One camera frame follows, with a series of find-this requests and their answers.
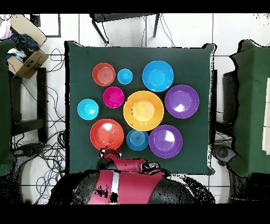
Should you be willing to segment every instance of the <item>small blue bowl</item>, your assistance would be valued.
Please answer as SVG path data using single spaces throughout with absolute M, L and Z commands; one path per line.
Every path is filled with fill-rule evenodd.
M 132 72 L 128 69 L 122 69 L 118 72 L 117 79 L 121 84 L 129 84 L 132 81 Z
M 131 130 L 127 135 L 127 144 L 134 151 L 141 151 L 148 146 L 149 137 L 147 132 Z
M 99 113 L 99 105 L 92 99 L 84 99 L 78 104 L 78 114 L 84 120 L 92 120 Z
M 164 61 L 152 61 L 144 68 L 142 81 L 151 91 L 162 92 L 172 84 L 173 70 Z

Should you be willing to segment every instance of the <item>red plate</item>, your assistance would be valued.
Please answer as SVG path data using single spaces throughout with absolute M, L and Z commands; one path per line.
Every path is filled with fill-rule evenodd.
M 98 150 L 106 146 L 117 150 L 124 140 L 124 131 L 115 120 L 101 119 L 92 126 L 90 140 Z
M 92 72 L 93 80 L 100 86 L 108 86 L 115 79 L 115 70 L 108 63 L 97 64 Z

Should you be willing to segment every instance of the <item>plate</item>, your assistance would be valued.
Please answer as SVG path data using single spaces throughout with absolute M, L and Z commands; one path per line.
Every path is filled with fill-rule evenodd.
M 103 94 L 103 101 L 110 108 L 117 108 L 124 102 L 124 93 L 118 87 L 109 87 Z
M 164 107 L 156 94 L 149 91 L 138 91 L 128 97 L 123 113 L 131 128 L 148 131 L 160 124 L 164 115 Z
M 172 84 L 173 70 L 164 61 L 152 61 L 144 68 L 142 81 L 151 91 L 162 92 Z
M 124 140 L 124 132 L 119 123 L 112 119 L 101 119 L 90 130 L 90 141 L 100 150 L 108 147 L 117 150 Z
M 165 96 L 167 111 L 177 118 L 191 117 L 199 107 L 199 96 L 190 86 L 172 87 Z
M 115 70 L 113 66 L 108 63 L 99 63 L 94 67 L 92 77 L 96 84 L 108 86 L 112 84 L 115 79 Z
M 148 141 L 147 132 L 133 129 L 127 135 L 127 145 L 134 151 L 144 150 L 148 146 Z
M 78 104 L 77 110 L 82 119 L 92 120 L 99 113 L 99 105 L 92 99 L 84 99 Z
M 121 84 L 129 84 L 132 81 L 132 72 L 128 69 L 122 69 L 118 72 L 117 79 Z
M 171 125 L 160 125 L 149 136 L 151 151 L 160 158 L 171 158 L 182 148 L 182 135 Z

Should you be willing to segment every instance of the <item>pink bowl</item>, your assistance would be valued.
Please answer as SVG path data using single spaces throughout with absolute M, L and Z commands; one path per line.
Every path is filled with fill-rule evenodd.
M 103 94 L 103 101 L 110 108 L 118 108 L 124 102 L 124 93 L 118 87 L 109 87 Z

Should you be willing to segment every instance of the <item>green table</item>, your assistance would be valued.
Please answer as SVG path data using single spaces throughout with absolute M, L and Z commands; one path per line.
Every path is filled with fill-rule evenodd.
M 123 158 L 140 157 L 148 161 L 158 162 L 162 168 L 172 173 L 212 174 L 207 166 L 208 151 L 208 102 L 210 88 L 210 54 L 213 44 L 205 45 L 203 49 L 188 48 L 96 48 L 82 47 L 74 42 L 68 42 L 70 65 L 70 173 L 79 170 L 95 169 L 98 161 L 98 150 L 90 142 L 89 132 L 92 125 L 103 118 L 116 120 L 124 130 L 125 139 L 119 150 Z M 128 85 L 122 85 L 117 78 L 110 86 L 117 86 L 124 92 L 127 99 L 139 90 L 148 90 L 142 82 L 142 72 L 145 66 L 154 60 L 169 63 L 174 72 L 171 86 L 184 84 L 193 87 L 200 99 L 197 112 L 190 118 L 177 119 L 166 110 L 161 125 L 176 127 L 182 134 L 181 151 L 169 159 L 155 156 L 149 147 L 143 151 L 133 151 L 128 148 L 126 135 L 131 127 L 123 117 L 123 105 L 116 109 L 108 108 L 102 95 L 107 87 L 98 86 L 92 79 L 92 70 L 100 62 L 111 64 L 116 73 L 127 68 L 133 73 L 133 80 Z M 168 90 L 156 93 L 164 104 Z M 83 120 L 77 114 L 78 103 L 90 98 L 99 105 L 99 114 L 94 120 Z
M 239 108 L 234 124 L 238 155 L 229 165 L 242 177 L 251 173 L 270 174 L 270 155 L 262 150 L 270 48 L 259 47 L 245 40 L 232 58 L 238 68 L 239 79 Z
M 16 44 L 9 39 L 0 41 L 0 176 L 6 175 L 13 164 L 11 149 L 11 89 L 6 54 Z

